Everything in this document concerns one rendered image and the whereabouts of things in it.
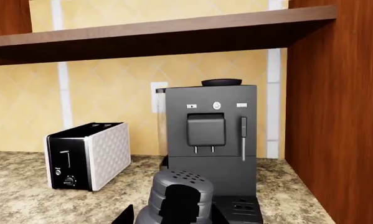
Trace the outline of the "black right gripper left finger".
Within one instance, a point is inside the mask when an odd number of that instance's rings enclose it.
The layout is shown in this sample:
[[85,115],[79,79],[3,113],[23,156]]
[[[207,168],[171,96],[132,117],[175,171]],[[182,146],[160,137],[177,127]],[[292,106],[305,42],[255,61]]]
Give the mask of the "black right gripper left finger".
[[133,205],[129,205],[126,209],[124,209],[115,220],[113,220],[112,224],[134,224],[134,210]]

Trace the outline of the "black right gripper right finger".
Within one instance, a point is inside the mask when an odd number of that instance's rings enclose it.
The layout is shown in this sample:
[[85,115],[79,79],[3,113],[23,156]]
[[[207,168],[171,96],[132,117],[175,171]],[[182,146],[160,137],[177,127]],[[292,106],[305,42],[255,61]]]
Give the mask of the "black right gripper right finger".
[[212,224],[229,224],[227,219],[214,203],[212,204]]

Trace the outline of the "brown wooden cabinet side panel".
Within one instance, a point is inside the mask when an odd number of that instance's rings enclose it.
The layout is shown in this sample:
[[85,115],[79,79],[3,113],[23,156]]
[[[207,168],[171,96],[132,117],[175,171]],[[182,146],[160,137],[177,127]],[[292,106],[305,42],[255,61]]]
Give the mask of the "brown wooden cabinet side panel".
[[373,0],[288,48],[285,159],[336,224],[373,224]]

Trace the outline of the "black and white toaster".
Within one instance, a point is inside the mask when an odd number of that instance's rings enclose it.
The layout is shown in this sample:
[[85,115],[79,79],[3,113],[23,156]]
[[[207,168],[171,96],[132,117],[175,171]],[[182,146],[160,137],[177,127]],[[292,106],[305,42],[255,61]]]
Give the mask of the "black and white toaster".
[[128,123],[88,123],[44,138],[48,186],[99,191],[131,164]]

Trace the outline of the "dark grey coffee machine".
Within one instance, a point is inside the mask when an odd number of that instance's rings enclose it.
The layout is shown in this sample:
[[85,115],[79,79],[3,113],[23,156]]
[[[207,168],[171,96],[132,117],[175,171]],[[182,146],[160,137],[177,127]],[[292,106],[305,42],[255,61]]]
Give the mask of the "dark grey coffee machine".
[[238,79],[156,89],[164,169],[212,182],[230,224],[263,224],[257,199],[257,87]]

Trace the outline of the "brown wooden shelf board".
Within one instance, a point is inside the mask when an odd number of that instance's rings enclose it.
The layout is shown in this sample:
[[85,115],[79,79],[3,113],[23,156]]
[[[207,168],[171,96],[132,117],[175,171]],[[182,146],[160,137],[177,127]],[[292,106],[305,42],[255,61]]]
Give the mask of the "brown wooden shelf board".
[[287,48],[335,5],[0,36],[0,66]]

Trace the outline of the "white wall outlet plate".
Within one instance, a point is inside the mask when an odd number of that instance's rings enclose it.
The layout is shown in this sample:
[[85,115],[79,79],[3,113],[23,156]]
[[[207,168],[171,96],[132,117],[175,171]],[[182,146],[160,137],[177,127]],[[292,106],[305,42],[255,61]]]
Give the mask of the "white wall outlet plate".
[[168,87],[168,82],[152,82],[151,83],[151,111],[153,113],[163,113],[166,107],[165,91]]

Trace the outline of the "brown wooden wall cabinet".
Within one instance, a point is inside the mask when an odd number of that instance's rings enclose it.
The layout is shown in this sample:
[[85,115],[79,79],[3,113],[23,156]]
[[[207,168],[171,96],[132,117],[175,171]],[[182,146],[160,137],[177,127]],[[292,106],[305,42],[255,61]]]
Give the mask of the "brown wooden wall cabinet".
[[32,33],[29,0],[0,0],[0,35]]

